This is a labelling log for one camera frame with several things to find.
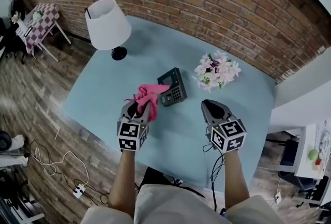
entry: light blue table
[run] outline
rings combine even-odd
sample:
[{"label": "light blue table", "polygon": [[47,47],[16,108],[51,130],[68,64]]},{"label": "light blue table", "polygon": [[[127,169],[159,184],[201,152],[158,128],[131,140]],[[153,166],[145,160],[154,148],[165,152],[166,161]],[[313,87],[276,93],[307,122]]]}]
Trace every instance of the light blue table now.
[{"label": "light blue table", "polygon": [[[171,28],[128,17],[132,34],[123,44],[128,55],[114,61],[111,51],[97,51],[74,84],[64,111],[106,145],[119,151],[116,126],[125,98],[132,98],[141,84],[157,84],[157,78],[178,67],[188,98],[176,105],[159,105],[158,118],[136,161],[186,182],[210,188],[210,174],[218,151],[202,152],[208,143],[201,101],[212,99],[227,105],[241,118],[247,137],[239,150],[244,176],[249,184],[259,158],[274,107],[272,78],[229,54],[239,62],[239,78],[210,94],[198,88],[194,69],[206,52],[216,47]],[[215,190],[224,191],[224,169],[215,181]]]}]

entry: green ball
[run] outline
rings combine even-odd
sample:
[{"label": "green ball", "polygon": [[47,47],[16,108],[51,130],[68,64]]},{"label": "green ball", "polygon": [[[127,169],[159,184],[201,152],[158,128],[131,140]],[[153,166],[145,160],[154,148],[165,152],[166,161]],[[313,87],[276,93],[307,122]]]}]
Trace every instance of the green ball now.
[{"label": "green ball", "polygon": [[315,148],[311,150],[308,154],[308,159],[312,161],[316,161],[318,157],[319,157],[319,152]]}]

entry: black lamp base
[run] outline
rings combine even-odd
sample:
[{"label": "black lamp base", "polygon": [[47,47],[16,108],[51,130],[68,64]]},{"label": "black lamp base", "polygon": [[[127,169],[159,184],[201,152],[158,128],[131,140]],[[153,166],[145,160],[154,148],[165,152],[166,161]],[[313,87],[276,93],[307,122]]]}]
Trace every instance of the black lamp base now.
[{"label": "black lamp base", "polygon": [[117,47],[113,49],[112,58],[116,61],[120,61],[125,58],[128,51],[124,47]]}]

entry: person's arm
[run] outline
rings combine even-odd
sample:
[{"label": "person's arm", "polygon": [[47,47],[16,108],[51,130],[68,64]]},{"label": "person's arm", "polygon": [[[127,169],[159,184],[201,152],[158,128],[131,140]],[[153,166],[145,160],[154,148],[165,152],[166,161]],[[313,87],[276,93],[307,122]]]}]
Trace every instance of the person's arm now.
[{"label": "person's arm", "polygon": [[136,207],[136,188],[134,185],[133,151],[123,151],[114,184],[110,189],[108,207],[134,217]]},{"label": "person's arm", "polygon": [[225,207],[228,210],[249,198],[238,151],[225,153]]}]

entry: white lampshade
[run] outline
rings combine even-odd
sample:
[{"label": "white lampshade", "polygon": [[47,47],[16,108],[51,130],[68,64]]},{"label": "white lampshade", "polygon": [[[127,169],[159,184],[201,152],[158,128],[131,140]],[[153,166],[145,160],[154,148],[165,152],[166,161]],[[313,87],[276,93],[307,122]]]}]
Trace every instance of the white lampshade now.
[{"label": "white lampshade", "polygon": [[122,45],[131,34],[131,25],[114,0],[100,0],[88,8],[85,18],[89,37],[96,49],[110,50]]}]

